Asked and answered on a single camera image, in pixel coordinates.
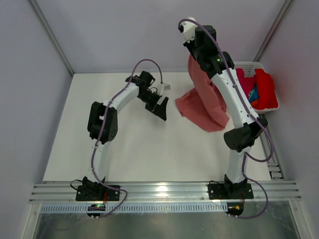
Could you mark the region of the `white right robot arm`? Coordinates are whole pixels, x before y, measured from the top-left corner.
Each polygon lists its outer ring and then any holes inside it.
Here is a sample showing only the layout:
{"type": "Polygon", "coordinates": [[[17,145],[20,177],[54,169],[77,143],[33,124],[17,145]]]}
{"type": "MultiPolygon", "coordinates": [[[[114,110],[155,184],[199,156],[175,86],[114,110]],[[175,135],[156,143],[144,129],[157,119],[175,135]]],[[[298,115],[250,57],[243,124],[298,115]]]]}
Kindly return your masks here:
{"type": "Polygon", "coordinates": [[[216,30],[211,25],[199,26],[188,19],[180,23],[179,31],[185,37],[184,46],[220,91],[232,117],[234,128],[224,133],[230,157],[224,182],[208,186],[210,199],[252,199],[252,189],[245,178],[244,158],[255,140],[268,125],[251,107],[239,83],[234,62],[216,42],[216,30]]]}

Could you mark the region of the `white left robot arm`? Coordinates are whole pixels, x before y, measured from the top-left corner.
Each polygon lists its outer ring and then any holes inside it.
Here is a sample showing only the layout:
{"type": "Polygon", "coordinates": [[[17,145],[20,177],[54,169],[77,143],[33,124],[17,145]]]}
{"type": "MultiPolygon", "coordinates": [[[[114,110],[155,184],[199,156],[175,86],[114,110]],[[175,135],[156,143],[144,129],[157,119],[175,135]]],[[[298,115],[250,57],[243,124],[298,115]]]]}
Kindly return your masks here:
{"type": "Polygon", "coordinates": [[[105,195],[109,200],[119,200],[119,186],[105,187],[107,168],[110,160],[107,159],[110,143],[118,133],[118,114],[133,99],[138,98],[145,103],[145,109],[162,120],[167,120],[166,107],[168,97],[159,104],[162,91],[151,90],[155,78],[146,71],[138,76],[128,77],[125,87],[110,101],[94,102],[91,105],[87,130],[89,137],[97,142],[93,148],[88,172],[77,188],[76,201],[101,201],[105,195]]]}

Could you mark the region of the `salmon pink t shirt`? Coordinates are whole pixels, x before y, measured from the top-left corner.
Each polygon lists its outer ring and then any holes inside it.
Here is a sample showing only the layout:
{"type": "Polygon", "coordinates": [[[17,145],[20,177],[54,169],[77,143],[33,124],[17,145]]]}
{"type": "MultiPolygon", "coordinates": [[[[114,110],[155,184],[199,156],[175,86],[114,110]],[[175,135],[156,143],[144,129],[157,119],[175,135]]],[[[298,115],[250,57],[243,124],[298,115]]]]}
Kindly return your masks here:
{"type": "Polygon", "coordinates": [[[218,88],[192,56],[188,58],[187,69],[194,88],[175,99],[179,113],[206,132],[224,130],[229,116],[218,88]]]}

